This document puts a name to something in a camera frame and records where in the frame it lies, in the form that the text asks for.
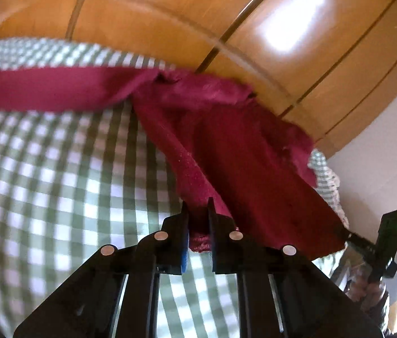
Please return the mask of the person's right hand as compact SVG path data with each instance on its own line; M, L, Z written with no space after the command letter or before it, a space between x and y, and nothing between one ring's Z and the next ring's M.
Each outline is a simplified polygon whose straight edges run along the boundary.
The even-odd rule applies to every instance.
M368 315L382 331L388 329L389 294L383 281L369 282L369 267L354 267L344 293Z

